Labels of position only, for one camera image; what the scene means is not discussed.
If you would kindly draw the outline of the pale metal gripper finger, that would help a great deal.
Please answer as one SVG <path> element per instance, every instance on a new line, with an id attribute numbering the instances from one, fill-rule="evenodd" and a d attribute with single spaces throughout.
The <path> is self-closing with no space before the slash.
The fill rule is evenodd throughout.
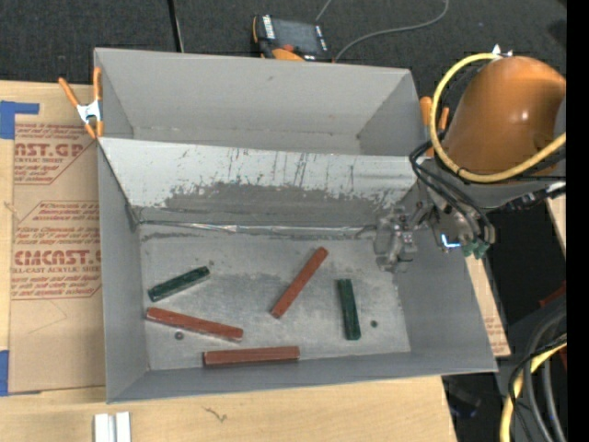
<path id="1" fill-rule="evenodd" d="M 405 272 L 416 253 L 412 232 L 393 232 L 377 239 L 377 266 L 383 272 Z"/>
<path id="2" fill-rule="evenodd" d="M 409 244 L 410 231 L 405 214 L 388 215 L 378 220 L 375 252 L 401 252 Z"/>

